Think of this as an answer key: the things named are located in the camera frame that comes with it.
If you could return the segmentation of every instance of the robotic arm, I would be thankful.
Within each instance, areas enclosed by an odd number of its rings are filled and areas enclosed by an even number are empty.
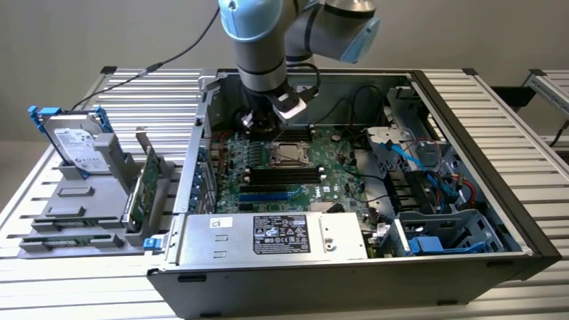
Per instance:
[[[317,95],[317,87],[296,92],[289,86],[288,63],[312,61],[315,53],[356,63],[379,30],[376,6],[371,0],[217,1],[241,82],[287,121]]]

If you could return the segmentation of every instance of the blue latch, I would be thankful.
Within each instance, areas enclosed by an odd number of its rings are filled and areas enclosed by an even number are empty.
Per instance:
[[[45,108],[41,108],[39,115],[59,115],[60,113],[61,113],[61,108],[45,107]]]
[[[108,120],[107,111],[104,108],[97,106],[95,108],[95,113],[100,117],[100,127],[103,128],[103,132],[105,133],[113,133],[113,127],[111,126],[111,121]]]
[[[45,137],[47,137],[47,139],[49,140],[49,143],[52,144],[52,146],[53,146],[53,148],[55,148],[55,150],[56,150],[56,152],[57,152],[57,154],[60,155],[60,157],[61,157],[61,160],[63,160],[63,163],[65,164],[65,165],[69,165],[69,162],[65,160],[65,157],[64,157],[64,155],[63,155],[63,153],[61,153],[61,150],[60,150],[60,148],[57,148],[57,144],[53,142],[53,138],[49,136],[49,134],[48,134],[48,132],[47,132],[47,130],[45,130],[45,127],[44,127],[44,124],[41,123],[41,120],[40,120],[40,115],[43,116],[43,115],[45,115],[44,114],[44,110],[45,109],[48,109],[47,111],[45,111],[45,113],[59,113],[59,112],[61,112],[61,108],[57,108],[57,107],[49,107],[49,108],[43,108],[43,110],[40,111],[40,112],[37,112],[37,106],[35,106],[35,105],[32,105],[32,106],[29,106],[29,108],[28,108],[28,115],[29,115],[29,118],[32,119],[32,121],[33,121],[33,124],[36,125],[36,127],[37,127],[37,130],[39,130],[39,132],[41,132],[43,134],[45,134]]]
[[[480,253],[485,248],[485,243],[481,241],[466,248],[444,249],[438,237],[414,237],[409,240],[409,248],[413,255],[452,255]]]
[[[143,249],[145,251],[157,251],[161,250],[161,239],[157,238],[145,238],[143,243]]]

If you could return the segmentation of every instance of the gray wall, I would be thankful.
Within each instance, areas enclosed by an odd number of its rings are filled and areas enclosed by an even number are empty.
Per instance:
[[[45,142],[0,141],[0,212],[44,154],[47,146]]]
[[[69,107],[104,65],[145,67],[177,53],[201,31],[216,3],[0,0],[0,140],[41,141],[27,107]],[[566,0],[376,3],[381,31],[357,67],[473,67],[488,82],[510,85],[529,68],[569,69]],[[317,63],[348,67],[327,59]],[[231,66],[231,45],[219,23],[195,51],[171,65]],[[524,115],[545,133],[562,121],[552,108],[532,106]]]

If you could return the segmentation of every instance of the cable connector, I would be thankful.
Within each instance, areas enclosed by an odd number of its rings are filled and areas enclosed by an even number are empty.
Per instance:
[[[377,223],[379,223],[379,212],[377,212],[377,209],[373,208],[373,207],[368,208],[368,219],[369,219],[372,227],[377,227]]]
[[[149,66],[148,68],[145,68],[139,73],[139,77],[145,77],[149,73],[153,73],[153,72],[159,71],[159,69],[161,68],[163,65],[164,65],[163,62],[155,63],[152,66]]]
[[[299,97],[303,99],[304,102],[309,102],[313,98],[319,95],[319,88],[309,87],[307,90],[303,90],[297,93]]]
[[[344,210],[344,206],[341,205],[341,203],[336,203],[328,210],[327,213],[337,213],[337,212],[347,212],[347,210]]]
[[[391,151],[392,147],[393,147],[393,141],[389,139],[388,142],[385,143],[385,149],[388,149],[388,151]]]
[[[456,181],[456,192],[458,192],[464,187],[464,174],[458,174],[458,180]]]

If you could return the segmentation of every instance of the power cable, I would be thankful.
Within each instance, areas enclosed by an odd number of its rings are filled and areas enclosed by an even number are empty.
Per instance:
[[[561,134],[568,128],[569,128],[569,120],[565,120],[565,122],[564,122],[556,136],[554,136],[554,139],[553,139],[552,143],[549,144],[550,147],[553,147],[554,144],[558,142],[558,140],[561,138]]]
[[[319,67],[316,65],[313,65],[312,63],[308,63],[308,62],[293,63],[293,64],[287,66],[287,68],[296,68],[296,67],[308,67],[312,70],[315,70],[315,73],[317,74],[317,84],[315,85],[315,88],[316,88],[316,90],[319,90],[320,84],[323,83],[323,79],[320,77]]]
[[[189,47],[187,47],[177,55],[175,55],[173,57],[171,57],[169,59],[155,63],[153,65],[148,66],[136,76],[131,77],[129,79],[124,80],[123,82],[109,86],[107,89],[99,90],[97,92],[93,92],[91,95],[88,95],[85,98],[83,98],[83,100],[80,100],[80,102],[77,102],[73,106],[73,108],[71,108],[71,110],[75,110],[75,108],[77,108],[85,101],[91,100],[91,98],[93,98],[95,96],[100,95],[101,93],[105,93],[107,91],[111,91],[112,89],[128,84],[129,82],[132,82],[133,80],[145,77],[149,73],[156,72],[161,67],[164,67],[165,64],[171,63],[172,61],[175,61],[176,59],[179,59],[181,56],[184,56],[196,46],[197,44],[201,42],[201,40],[204,39],[207,32],[209,31],[209,28],[212,27],[212,24],[217,18],[217,15],[220,13],[220,7],[217,7],[217,9],[215,10],[215,14],[212,19],[209,20],[209,23],[207,24],[207,27],[204,29],[204,31],[201,32],[200,36],[197,37],[196,41],[189,45]]]

